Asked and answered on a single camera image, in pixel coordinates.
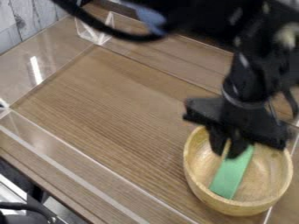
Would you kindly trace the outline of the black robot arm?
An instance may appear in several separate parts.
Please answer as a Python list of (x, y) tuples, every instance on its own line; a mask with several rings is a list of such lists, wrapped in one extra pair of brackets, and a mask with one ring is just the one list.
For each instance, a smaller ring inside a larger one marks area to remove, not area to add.
[(212, 151), (222, 154), (226, 142), (230, 158), (256, 143), (282, 150), (291, 133), (270, 101), (283, 95), (299, 116), (291, 93), (299, 86), (299, 7), (282, 0), (127, 0), (127, 4), (158, 36), (179, 28), (234, 45), (222, 96), (184, 102), (183, 119), (207, 128)]

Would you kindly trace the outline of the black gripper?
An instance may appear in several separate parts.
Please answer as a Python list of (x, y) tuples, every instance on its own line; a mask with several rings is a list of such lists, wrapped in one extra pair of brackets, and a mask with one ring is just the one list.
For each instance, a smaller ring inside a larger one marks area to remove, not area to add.
[(203, 125), (210, 133), (210, 146), (222, 155), (230, 140), (228, 159), (235, 159), (251, 144), (259, 143), (283, 150), (291, 138), (287, 124), (264, 108), (244, 109), (224, 98), (187, 98), (183, 119)]

